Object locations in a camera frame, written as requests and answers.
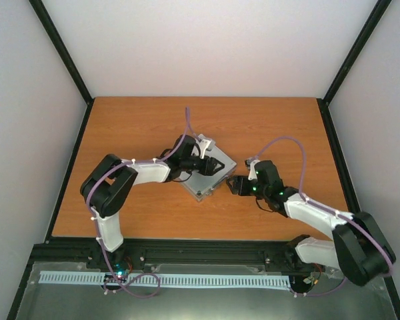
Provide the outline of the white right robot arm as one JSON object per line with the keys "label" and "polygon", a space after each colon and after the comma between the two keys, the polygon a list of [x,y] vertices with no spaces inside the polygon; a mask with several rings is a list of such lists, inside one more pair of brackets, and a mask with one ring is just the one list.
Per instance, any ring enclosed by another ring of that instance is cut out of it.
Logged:
{"label": "white right robot arm", "polygon": [[287,253],[291,268],[315,263],[338,269],[361,287],[392,273],[396,256],[370,214],[339,211],[286,186],[270,160],[253,160],[248,167],[248,175],[226,180],[232,194],[263,200],[269,211],[301,221],[328,238],[324,241],[302,235],[292,240]]}

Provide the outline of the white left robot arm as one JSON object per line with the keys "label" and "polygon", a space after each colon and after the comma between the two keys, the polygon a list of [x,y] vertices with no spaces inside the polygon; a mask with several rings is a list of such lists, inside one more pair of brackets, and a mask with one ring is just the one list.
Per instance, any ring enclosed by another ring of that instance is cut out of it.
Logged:
{"label": "white left robot arm", "polygon": [[181,135],[172,148],[152,160],[124,160],[112,153],[104,156],[80,188],[97,228],[97,242],[104,249],[103,262],[114,269],[124,264],[119,211],[133,186],[184,182],[180,178],[182,173],[212,177],[228,162],[228,156],[216,147],[214,140],[189,135]]}

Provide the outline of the aluminium poker case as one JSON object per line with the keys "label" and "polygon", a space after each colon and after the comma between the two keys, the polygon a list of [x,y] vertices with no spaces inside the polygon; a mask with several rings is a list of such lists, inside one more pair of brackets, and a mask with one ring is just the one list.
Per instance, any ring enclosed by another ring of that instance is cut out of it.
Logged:
{"label": "aluminium poker case", "polygon": [[182,172],[176,182],[181,183],[197,201],[202,201],[233,174],[237,163],[218,148],[213,139],[203,134],[199,134],[198,138],[192,156],[198,158],[203,155],[203,167],[192,173]]}

